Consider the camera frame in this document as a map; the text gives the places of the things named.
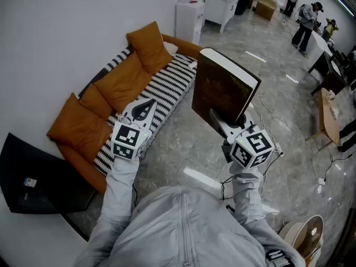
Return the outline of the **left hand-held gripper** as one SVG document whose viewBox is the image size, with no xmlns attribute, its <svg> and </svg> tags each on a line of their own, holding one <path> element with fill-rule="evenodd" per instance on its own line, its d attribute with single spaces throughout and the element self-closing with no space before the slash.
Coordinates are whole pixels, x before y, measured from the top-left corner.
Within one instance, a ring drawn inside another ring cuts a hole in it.
<svg viewBox="0 0 356 267">
<path fill-rule="evenodd" d="M 157 108 L 153 98 L 141 98 L 129 103 L 123 115 L 115 122 L 111 136 L 111 152 L 116 157 L 135 160 L 140 156 L 149 138 L 150 126 Z"/>
</svg>

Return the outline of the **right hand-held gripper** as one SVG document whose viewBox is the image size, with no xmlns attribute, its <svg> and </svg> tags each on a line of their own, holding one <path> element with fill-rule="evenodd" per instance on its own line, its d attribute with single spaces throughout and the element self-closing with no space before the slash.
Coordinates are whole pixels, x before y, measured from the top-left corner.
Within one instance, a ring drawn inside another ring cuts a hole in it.
<svg viewBox="0 0 356 267">
<path fill-rule="evenodd" d="M 265 163 L 274 151 L 274 143 L 265 130 L 255 124 L 249 112 L 242 113 L 230 127 L 214 110 L 210 109 L 214 129 L 225 138 L 222 151 L 227 162 L 235 161 L 245 169 Z"/>
</svg>

